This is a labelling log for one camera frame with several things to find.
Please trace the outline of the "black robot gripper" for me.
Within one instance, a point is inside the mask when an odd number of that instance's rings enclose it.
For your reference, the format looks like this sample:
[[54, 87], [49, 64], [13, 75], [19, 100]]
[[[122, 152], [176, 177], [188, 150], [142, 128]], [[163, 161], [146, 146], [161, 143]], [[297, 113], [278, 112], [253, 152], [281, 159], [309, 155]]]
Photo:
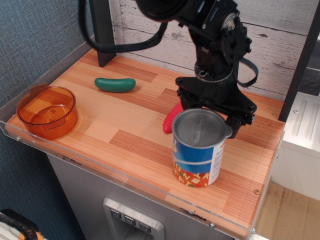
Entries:
[[239, 66], [228, 67], [219, 76], [196, 69], [195, 77], [178, 77], [177, 94], [184, 110], [206, 107], [227, 116], [226, 124], [232, 128], [229, 139], [234, 139], [242, 126], [251, 125], [255, 120], [257, 105], [247, 98], [238, 86], [249, 87], [257, 76], [248, 82], [239, 82]]

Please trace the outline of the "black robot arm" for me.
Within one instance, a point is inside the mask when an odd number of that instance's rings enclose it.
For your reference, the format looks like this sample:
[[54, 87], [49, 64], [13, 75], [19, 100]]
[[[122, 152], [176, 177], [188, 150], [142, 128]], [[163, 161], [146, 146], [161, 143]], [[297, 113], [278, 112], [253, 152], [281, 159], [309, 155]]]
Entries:
[[167, 23], [178, 21], [187, 27], [195, 45], [194, 77], [178, 77], [177, 94], [182, 108], [206, 107], [226, 115], [234, 138], [240, 127], [255, 119], [257, 106], [240, 91], [256, 79], [240, 82], [239, 65], [257, 74], [255, 64], [245, 58], [251, 39], [232, 0], [139, 0], [140, 11], [148, 18]]

